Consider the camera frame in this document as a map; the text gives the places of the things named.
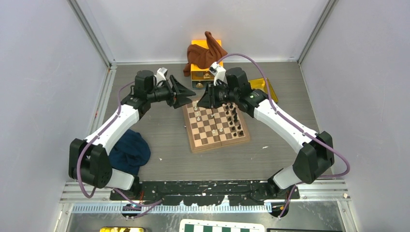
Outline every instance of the gray floor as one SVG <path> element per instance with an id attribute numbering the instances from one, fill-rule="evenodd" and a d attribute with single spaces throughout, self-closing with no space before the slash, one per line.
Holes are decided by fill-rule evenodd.
<path id="1" fill-rule="evenodd" d="M 305 83 L 296 62 L 260 64 L 279 99 L 278 105 L 305 126 L 318 130 Z M 168 69 L 178 81 L 190 87 L 190 77 L 184 77 L 184 64 L 118 66 L 105 120 L 117 108 L 117 92 L 131 82 L 138 70 Z M 241 67 L 248 79 L 261 78 L 251 63 L 226 63 L 226 69 Z M 203 90 L 196 90 L 200 98 Z M 125 97 L 129 89 L 123 91 Z M 294 162 L 291 147 L 265 124 L 245 115 L 251 141 L 193 154 L 184 128 L 182 109 L 174 109 L 164 102 L 152 104 L 151 109 L 132 130 L 140 132 L 151 148 L 151 159 L 141 167 L 141 180 L 224 180 L 267 179 L 281 168 Z"/>

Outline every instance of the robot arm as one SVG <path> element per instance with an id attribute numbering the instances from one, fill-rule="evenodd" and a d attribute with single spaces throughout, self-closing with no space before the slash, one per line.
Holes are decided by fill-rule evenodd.
<path id="1" fill-rule="evenodd" d="M 332 137 L 327 132 L 318 134 L 305 127 L 272 102 L 275 111 L 266 93 L 251 89 L 246 73 L 241 68 L 225 71 L 223 67 L 214 63 L 209 70 L 215 75 L 216 85 L 207 85 L 204 95 L 198 102 L 199 107 L 218 108 L 223 103 L 234 102 L 241 111 L 273 129 L 297 153 L 293 165 L 268 179 L 273 192 L 279 192 L 300 182 L 311 184 L 333 165 L 334 154 L 306 136 L 314 135 L 326 145 L 333 147 Z M 291 123 L 302 128 L 304 133 Z"/>
<path id="2" fill-rule="evenodd" d="M 109 154 L 116 142 L 133 124 L 137 123 L 151 108 L 151 103 L 165 101 L 175 109 L 192 101 L 195 92 L 181 85 L 174 76 L 166 80 L 167 70 L 161 68 L 157 75 L 139 71 L 131 92 L 121 101 L 117 110 L 99 129 L 84 140 L 74 139 L 70 144 L 69 176 L 77 179 L 77 162 L 86 146 L 81 160 L 81 178 L 84 183 L 97 188 L 118 188 L 138 192 L 139 179 L 111 167 Z"/>

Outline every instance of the gray wall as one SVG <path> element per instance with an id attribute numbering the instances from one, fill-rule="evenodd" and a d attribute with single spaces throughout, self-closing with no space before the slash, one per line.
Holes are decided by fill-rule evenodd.
<path id="1" fill-rule="evenodd" d="M 297 60 L 326 2 L 79 0 L 117 62 L 186 61 L 191 40 L 205 39 L 206 30 L 228 52 L 258 61 Z"/>
<path id="2" fill-rule="evenodd" d="M 0 3 L 1 231 L 51 231 L 106 67 L 65 0 Z"/>
<path id="3" fill-rule="evenodd" d="M 319 127 L 351 163 L 363 231 L 410 225 L 409 61 L 408 0 L 342 0 L 302 64 Z"/>

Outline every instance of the blue cloth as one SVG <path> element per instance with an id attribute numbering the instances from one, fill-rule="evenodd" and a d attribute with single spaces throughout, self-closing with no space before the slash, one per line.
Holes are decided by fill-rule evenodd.
<path id="1" fill-rule="evenodd" d="M 140 167 L 151 157 L 148 144 L 140 133 L 127 130 L 114 145 L 108 158 L 111 166 L 117 170 L 138 175 Z"/>

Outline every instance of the brown towel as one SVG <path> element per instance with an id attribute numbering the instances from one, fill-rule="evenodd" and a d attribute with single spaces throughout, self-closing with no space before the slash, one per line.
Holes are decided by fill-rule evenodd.
<path id="1" fill-rule="evenodd" d="M 191 63 L 198 65 L 200 69 L 207 69 L 222 56 L 228 54 L 212 37 L 209 31 L 205 31 L 206 43 L 209 49 L 203 48 L 197 44 L 191 44 L 188 47 L 188 64 L 184 68 L 184 76 L 189 76 L 191 72 Z"/>

